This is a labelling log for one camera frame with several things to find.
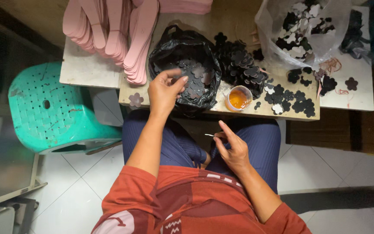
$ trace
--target red t-shirt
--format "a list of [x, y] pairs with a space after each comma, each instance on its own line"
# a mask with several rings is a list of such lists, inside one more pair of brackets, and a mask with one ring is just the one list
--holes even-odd
[[196, 168], [160, 166], [155, 178], [124, 166], [102, 209], [93, 234], [311, 233], [285, 203], [258, 222], [240, 183]]

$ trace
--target hand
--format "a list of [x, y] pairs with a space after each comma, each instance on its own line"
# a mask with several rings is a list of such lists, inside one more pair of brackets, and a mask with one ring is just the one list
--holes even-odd
[[175, 100], [180, 98], [179, 94], [184, 92], [184, 85], [188, 81], [188, 77], [185, 76], [172, 85], [173, 77], [180, 74], [181, 70], [179, 68], [163, 71], [150, 83], [148, 95], [152, 115], [167, 119], [174, 108]]
[[[250, 165], [248, 145], [240, 137], [236, 136], [223, 121], [220, 120], [219, 125], [223, 131], [216, 133], [216, 137], [213, 137], [213, 140], [216, 142], [217, 149], [223, 160], [236, 176], [239, 176], [240, 173], [246, 172]], [[221, 139], [227, 140], [231, 149], [226, 149]]]

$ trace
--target tiled floor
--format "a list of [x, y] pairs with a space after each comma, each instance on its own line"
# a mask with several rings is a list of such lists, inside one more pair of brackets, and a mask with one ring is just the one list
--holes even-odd
[[[100, 122], [120, 126], [114, 91], [93, 92]], [[285, 121], [279, 121], [282, 144], [278, 191], [374, 185], [374, 156], [285, 144]], [[122, 146], [87, 156], [46, 155], [39, 175], [49, 184], [28, 194], [37, 199], [32, 231], [35, 234], [90, 233], [102, 214], [101, 200], [123, 167]], [[374, 208], [312, 211], [301, 214], [314, 234], [374, 234]]]

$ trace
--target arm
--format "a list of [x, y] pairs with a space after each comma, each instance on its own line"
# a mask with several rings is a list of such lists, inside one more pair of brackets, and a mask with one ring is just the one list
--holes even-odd
[[[216, 146], [226, 164], [245, 186], [253, 209], [264, 224], [282, 201], [250, 164], [246, 142], [236, 136], [223, 121], [219, 121], [219, 125], [223, 132], [215, 134]], [[231, 149], [226, 150], [220, 138], [227, 139]]]
[[183, 77], [171, 85], [171, 79], [180, 75], [180, 69], [161, 72], [149, 85], [150, 117], [141, 132], [126, 166], [132, 166], [158, 176], [160, 166], [161, 141], [165, 122], [174, 108], [175, 100], [184, 92], [188, 77]]
[[165, 122], [188, 77], [171, 85], [180, 69], [160, 73], [149, 85], [151, 113], [126, 165], [102, 201], [103, 216], [93, 234], [148, 233], [158, 215], [156, 185]]

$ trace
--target navy blue pants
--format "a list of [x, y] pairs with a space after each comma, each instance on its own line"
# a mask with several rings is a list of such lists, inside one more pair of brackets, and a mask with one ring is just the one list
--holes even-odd
[[[123, 158], [126, 164], [150, 112], [137, 109], [129, 113], [123, 123]], [[248, 145], [249, 161], [271, 189], [277, 193], [278, 157], [281, 145], [281, 132], [275, 120], [240, 117], [226, 123], [232, 131]], [[206, 170], [236, 177], [226, 165], [216, 144], [211, 144], [212, 158]], [[170, 118], [165, 123], [161, 145], [160, 165], [200, 167], [206, 161], [206, 152], [191, 138], [188, 132]]]

